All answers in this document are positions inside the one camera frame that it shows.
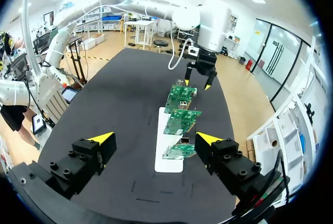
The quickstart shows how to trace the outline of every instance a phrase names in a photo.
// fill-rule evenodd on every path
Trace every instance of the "black table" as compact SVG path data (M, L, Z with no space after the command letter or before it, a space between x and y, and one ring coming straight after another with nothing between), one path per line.
M74 98L47 141L38 163L49 170L80 137L110 131L118 149L101 176L94 176L71 201L107 216L126 220L218 223L231 217L232 196L216 175L210 176L200 158L184 160L182 173L157 173L155 149L158 111L165 106L171 85L184 78L186 61L168 70L170 55L124 49L108 62ZM215 79L193 70L190 84L198 88L190 109L202 111L195 131L233 138L228 107Z

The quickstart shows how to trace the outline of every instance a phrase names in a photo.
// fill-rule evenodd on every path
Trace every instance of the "bolt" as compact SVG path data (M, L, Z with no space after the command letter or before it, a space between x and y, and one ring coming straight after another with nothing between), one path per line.
M51 167L51 169L53 169L53 170L57 170L57 169L58 169L58 165L57 165L57 163L55 163L55 162L50 162L50 167Z
M230 158L231 158L230 155L224 155L224 156L223 156L223 160L224 160L224 161L229 161Z
M237 157L242 157L242 155L243 155L243 152L241 152L240 150L239 151L237 151Z
M83 161L83 162L86 161L87 160L87 156L84 155L84 154L80 155L80 160Z
M255 169L255 170L260 169L260 167L261 167L261 163L256 162L253 164L253 169Z
M248 174L248 173L246 172L246 170L241 170L241 171L238 173L238 176L239 176L240 178L244 178L244 177L246 177L247 174Z
M72 151L72 150L70 150L70 151L68 151L68 155L69 155L70 157L75 157L75 152Z
M20 182L21 182L22 185L26 185L27 184L27 181L26 181L25 178L21 178Z
M66 169L63 170L63 175L64 175L66 178L69 178L69 177L71 177L72 172L70 172L70 170L66 168Z

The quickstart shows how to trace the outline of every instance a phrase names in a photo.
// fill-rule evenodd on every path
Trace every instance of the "circuit board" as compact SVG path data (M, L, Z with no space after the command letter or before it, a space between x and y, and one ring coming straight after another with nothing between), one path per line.
M166 101L164 113L170 114L173 109L187 110L192 101L192 95L197 95L196 88L172 85Z
M181 135L182 133L189 132L196 123L196 117L200 116L201 113L201 111L173 109L163 133Z
M194 144L179 144L169 147L163 154L163 159L182 159L188 158L196 154Z

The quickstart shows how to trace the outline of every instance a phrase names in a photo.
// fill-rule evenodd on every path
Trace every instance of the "wooden floor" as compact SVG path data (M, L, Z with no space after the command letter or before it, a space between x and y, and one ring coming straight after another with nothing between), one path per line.
M84 58L82 59L82 67L85 75L87 75L88 64L88 80L91 79L108 60L112 59L124 48L124 34L120 35L119 32L111 31L104 33L106 40L91 50L86 51L86 56L89 58L86 58L86 60ZM134 36L133 32L127 35L127 42L134 42L131 36ZM169 38L155 36L154 39L164 39L170 42ZM176 50L178 50L179 42L174 40L174 44ZM148 47L146 50L156 52L157 48ZM69 67L65 59L61 62L61 66L67 71L71 70L75 74L73 64L69 57L67 58L70 64ZM218 55L216 70L217 77L221 83L228 104L235 140L240 143L240 150L246 152L246 137L272 116L274 111L260 84L237 60ZM30 128L30 123L27 120L24 120L23 124L26 128ZM7 142L10 155L15 165L22 162L29 164L32 160L38 160L39 152L34 147L22 141L17 133L13 133L1 116L0 134Z

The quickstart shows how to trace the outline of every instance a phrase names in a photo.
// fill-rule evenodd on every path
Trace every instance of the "chair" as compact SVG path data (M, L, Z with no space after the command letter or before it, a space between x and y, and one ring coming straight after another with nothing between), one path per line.
M155 41L153 42L153 44L154 44L155 46L158 46L158 53L161 52L162 47L167 47L167 46L169 45L168 42L166 42L166 41L161 41L161 40L159 40L159 39L155 40Z

